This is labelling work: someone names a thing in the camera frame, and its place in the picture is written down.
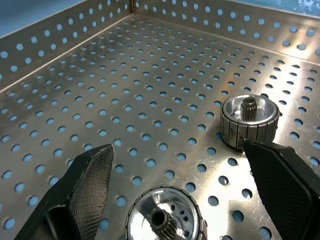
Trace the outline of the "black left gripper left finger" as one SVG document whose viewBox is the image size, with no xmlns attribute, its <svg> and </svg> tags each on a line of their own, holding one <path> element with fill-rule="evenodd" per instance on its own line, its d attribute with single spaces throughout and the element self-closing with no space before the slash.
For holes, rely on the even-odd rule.
<svg viewBox="0 0 320 240">
<path fill-rule="evenodd" d="M 113 159 L 112 144 L 78 155 L 46 192 L 14 240 L 95 240 Z"/>
</svg>

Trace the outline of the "metal roller with gear shaft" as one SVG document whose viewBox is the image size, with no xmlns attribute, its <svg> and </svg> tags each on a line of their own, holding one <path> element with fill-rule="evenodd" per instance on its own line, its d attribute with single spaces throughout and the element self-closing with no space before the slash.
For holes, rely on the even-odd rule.
<svg viewBox="0 0 320 240">
<path fill-rule="evenodd" d="M 242 151 L 244 140 L 271 143 L 281 116 L 270 99 L 256 94 L 228 98 L 220 107 L 220 135 L 230 147 Z"/>
<path fill-rule="evenodd" d="M 196 200 L 176 186 L 156 186 L 131 205 L 125 240 L 208 240 L 207 223 Z"/>
</svg>

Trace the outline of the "perforated steel tray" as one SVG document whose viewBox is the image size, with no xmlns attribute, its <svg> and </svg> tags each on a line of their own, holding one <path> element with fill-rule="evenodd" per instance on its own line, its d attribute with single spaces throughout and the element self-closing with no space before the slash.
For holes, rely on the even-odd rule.
<svg viewBox="0 0 320 240">
<path fill-rule="evenodd" d="M 257 94 L 274 141 L 320 175 L 320 0 L 303 12 L 234 0 L 83 0 L 2 34 L 0 240 L 14 240 L 75 157 L 112 144 L 96 240 L 125 240 L 138 196 L 176 186 L 208 240 L 282 240 L 220 107 Z"/>
</svg>

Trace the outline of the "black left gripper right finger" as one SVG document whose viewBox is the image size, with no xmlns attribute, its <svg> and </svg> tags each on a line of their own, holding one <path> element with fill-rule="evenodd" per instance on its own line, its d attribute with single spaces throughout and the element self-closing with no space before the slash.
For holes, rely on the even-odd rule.
<svg viewBox="0 0 320 240">
<path fill-rule="evenodd" d="M 243 149 L 282 240 L 320 240 L 320 176 L 291 147 L 247 138 Z"/>
</svg>

